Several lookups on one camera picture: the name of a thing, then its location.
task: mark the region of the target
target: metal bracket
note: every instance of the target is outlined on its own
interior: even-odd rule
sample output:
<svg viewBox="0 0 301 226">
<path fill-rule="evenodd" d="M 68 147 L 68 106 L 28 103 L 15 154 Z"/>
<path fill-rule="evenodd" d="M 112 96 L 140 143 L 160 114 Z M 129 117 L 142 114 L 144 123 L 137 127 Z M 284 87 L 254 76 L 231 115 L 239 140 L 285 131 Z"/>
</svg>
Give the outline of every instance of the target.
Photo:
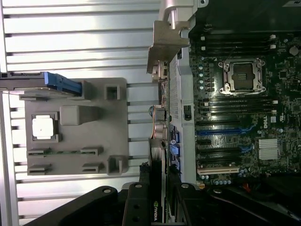
<svg viewBox="0 0 301 226">
<path fill-rule="evenodd" d="M 155 21 L 154 43 L 149 48 L 147 73 L 151 74 L 153 67 L 157 66 L 159 61 L 169 63 L 181 48 L 189 46 L 189 39 L 180 37 L 180 32 L 189 28 L 190 23 L 188 21 L 176 22 L 175 29 L 171 29 L 168 22 Z"/>
</svg>

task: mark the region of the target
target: blue drive bracket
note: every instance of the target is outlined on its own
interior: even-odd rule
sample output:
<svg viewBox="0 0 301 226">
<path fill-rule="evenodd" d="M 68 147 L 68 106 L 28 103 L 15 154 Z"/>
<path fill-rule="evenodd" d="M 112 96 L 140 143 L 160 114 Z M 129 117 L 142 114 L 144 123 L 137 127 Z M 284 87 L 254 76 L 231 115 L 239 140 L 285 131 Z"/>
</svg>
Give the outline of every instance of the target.
<svg viewBox="0 0 301 226">
<path fill-rule="evenodd" d="M 59 74 L 53 74 L 50 72 L 42 72 L 44 75 L 45 85 L 58 91 L 71 92 L 77 95 L 81 95 L 82 87 L 81 83 L 72 81 Z"/>
</svg>

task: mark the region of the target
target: circuit board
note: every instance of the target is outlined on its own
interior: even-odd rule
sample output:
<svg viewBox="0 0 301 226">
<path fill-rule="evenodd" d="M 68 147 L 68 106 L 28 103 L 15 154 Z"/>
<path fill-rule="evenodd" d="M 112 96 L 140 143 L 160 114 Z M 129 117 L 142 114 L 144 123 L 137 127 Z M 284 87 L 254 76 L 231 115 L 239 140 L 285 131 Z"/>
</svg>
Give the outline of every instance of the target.
<svg viewBox="0 0 301 226">
<path fill-rule="evenodd" d="M 190 43 L 197 181 L 300 173 L 301 36 Z"/>
</svg>

